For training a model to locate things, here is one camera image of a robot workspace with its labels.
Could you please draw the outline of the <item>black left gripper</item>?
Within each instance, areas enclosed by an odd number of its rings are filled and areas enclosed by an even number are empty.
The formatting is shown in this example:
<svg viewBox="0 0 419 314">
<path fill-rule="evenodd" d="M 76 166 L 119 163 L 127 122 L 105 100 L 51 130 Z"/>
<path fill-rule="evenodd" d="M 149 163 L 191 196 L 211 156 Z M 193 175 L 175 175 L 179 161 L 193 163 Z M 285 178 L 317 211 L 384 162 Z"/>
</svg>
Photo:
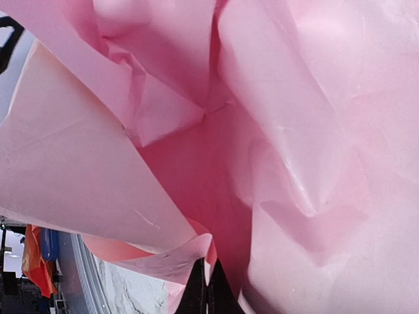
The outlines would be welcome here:
<svg viewBox="0 0 419 314">
<path fill-rule="evenodd" d="M 12 27 L 13 31 L 6 40 L 5 44 L 1 47 L 1 67 L 0 72 L 3 74 L 7 67 L 9 66 L 9 62 L 20 40 L 20 37 L 23 35 L 25 28 L 19 24 L 15 19 L 10 16 L 2 16 L 1 17 L 1 28 Z"/>
</svg>

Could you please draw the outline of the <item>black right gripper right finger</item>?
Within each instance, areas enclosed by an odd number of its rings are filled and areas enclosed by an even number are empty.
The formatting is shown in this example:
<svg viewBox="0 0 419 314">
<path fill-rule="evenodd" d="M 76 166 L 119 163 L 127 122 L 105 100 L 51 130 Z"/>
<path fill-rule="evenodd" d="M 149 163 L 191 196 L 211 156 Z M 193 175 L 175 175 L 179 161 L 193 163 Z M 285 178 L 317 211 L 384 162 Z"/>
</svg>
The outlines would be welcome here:
<svg viewBox="0 0 419 314">
<path fill-rule="evenodd" d="M 244 314 L 235 298 L 221 261 L 217 259 L 208 285 L 209 314 Z"/>
</svg>

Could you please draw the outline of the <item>pink wrapping paper sheet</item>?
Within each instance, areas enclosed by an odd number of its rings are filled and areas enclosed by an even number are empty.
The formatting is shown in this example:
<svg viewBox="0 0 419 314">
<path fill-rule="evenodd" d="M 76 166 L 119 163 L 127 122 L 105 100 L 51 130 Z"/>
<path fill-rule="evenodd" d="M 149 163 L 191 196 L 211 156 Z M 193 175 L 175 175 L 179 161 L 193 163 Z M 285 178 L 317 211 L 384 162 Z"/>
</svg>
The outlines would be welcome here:
<svg viewBox="0 0 419 314">
<path fill-rule="evenodd" d="M 1 214 L 246 313 L 418 312 L 417 1 L 2 1 Z"/>
</svg>

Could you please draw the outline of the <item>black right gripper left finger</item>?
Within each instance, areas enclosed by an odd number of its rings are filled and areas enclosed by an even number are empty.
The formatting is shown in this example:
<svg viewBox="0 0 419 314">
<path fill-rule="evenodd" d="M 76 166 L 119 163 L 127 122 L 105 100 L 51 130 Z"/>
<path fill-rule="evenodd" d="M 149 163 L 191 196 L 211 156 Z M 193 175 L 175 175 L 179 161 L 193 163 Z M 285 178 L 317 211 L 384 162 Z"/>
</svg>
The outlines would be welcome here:
<svg viewBox="0 0 419 314">
<path fill-rule="evenodd" d="M 180 303 L 175 314 L 206 314 L 207 284 L 205 278 L 205 260 L 198 259 L 191 270 Z"/>
</svg>

